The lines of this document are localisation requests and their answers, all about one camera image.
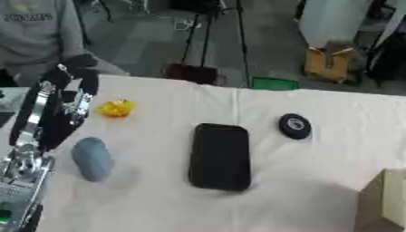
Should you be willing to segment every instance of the gray foam cylinder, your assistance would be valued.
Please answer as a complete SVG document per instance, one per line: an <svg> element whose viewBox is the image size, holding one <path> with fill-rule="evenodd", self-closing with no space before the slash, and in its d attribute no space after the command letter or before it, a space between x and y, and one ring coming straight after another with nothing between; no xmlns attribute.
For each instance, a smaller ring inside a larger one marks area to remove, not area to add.
<svg viewBox="0 0 406 232"><path fill-rule="evenodd" d="M111 174L111 155L104 142L98 138L86 138L76 143L72 149L72 158L83 177L91 182L103 181Z"/></svg>

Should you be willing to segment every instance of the gray sweatshirt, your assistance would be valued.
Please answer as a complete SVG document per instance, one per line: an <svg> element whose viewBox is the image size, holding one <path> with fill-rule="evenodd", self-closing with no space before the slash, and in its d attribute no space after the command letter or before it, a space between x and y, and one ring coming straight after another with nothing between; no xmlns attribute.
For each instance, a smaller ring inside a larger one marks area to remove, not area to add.
<svg viewBox="0 0 406 232"><path fill-rule="evenodd" d="M84 53L73 0L0 0L0 69L37 79Z"/></svg>

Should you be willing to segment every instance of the yellow object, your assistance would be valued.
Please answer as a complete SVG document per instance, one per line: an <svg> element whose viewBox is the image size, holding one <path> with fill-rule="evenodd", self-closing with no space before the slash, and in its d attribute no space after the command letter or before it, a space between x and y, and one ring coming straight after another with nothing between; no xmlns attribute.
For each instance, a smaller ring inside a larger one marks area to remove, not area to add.
<svg viewBox="0 0 406 232"><path fill-rule="evenodd" d="M96 108L96 111L112 118L125 118L136 107L136 103L128 100L107 101Z"/></svg>

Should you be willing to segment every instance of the gray carpet floor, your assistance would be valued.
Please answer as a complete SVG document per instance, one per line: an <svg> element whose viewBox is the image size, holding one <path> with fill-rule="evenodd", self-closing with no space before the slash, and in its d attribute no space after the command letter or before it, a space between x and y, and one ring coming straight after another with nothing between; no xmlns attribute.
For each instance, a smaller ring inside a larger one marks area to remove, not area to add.
<svg viewBox="0 0 406 232"><path fill-rule="evenodd" d="M298 81L301 88L406 95L406 82L387 82L378 88L364 78L360 87L310 80L302 75L306 43L293 21L299 0L246 0L245 26L251 76ZM92 40L90 50L134 76L161 77L162 68L181 60L187 31L174 30L175 18L192 19L193 14L161 11L144 14L119 0L106 0L113 23L101 10L85 9L84 22ZM234 1L226 1L232 6ZM188 64L199 64L205 24L197 30ZM242 53L237 14L228 12L212 27L207 66L227 77L226 86L244 86Z"/></svg>

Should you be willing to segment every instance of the black roller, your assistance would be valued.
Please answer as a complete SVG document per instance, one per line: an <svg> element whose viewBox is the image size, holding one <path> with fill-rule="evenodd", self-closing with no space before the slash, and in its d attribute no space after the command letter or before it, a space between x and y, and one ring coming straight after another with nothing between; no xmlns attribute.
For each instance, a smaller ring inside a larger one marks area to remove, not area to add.
<svg viewBox="0 0 406 232"><path fill-rule="evenodd" d="M289 113L280 119L279 130L291 139L303 140L312 133L312 125L304 117Z"/></svg>

